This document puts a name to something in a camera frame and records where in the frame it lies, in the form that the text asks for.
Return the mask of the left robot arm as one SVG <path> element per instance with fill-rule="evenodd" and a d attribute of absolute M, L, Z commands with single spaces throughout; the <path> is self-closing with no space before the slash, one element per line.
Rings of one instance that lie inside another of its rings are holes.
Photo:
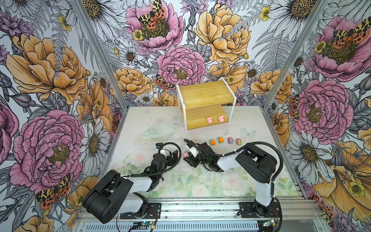
<path fill-rule="evenodd" d="M 154 190 L 163 175 L 180 162 L 181 148 L 173 142 L 157 144 L 150 166 L 140 174 L 123 176 L 110 170 L 84 197 L 82 206 L 101 223 L 121 218 L 144 218 L 155 216 L 148 201 L 141 193 Z"/>

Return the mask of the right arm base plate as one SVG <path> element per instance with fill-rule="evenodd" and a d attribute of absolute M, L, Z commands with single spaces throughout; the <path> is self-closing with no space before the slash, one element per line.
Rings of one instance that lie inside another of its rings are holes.
<path fill-rule="evenodd" d="M 239 212 L 242 218 L 279 218 L 282 213 L 275 201 L 272 201 L 269 206 L 257 202 L 240 202 Z"/>

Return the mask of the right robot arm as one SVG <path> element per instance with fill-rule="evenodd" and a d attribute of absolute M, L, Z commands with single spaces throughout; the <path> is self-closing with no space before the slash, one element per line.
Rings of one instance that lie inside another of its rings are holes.
<path fill-rule="evenodd" d="M 255 200 L 248 209 L 243 210 L 267 217 L 275 209 L 274 182 L 283 169 L 283 157 L 280 151 L 266 142 L 250 142 L 226 154 L 214 153 L 207 144 L 194 143 L 184 139 L 189 152 L 184 154 L 184 161 L 196 168 L 202 164 L 208 171 L 222 173 L 241 167 L 256 182 Z"/>

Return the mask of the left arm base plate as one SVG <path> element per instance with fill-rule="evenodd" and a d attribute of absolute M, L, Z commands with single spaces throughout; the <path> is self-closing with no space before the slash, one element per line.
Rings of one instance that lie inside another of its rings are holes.
<path fill-rule="evenodd" d="M 120 214 L 120 219 L 160 219 L 161 203 L 148 203 L 142 206 L 137 213 Z"/>

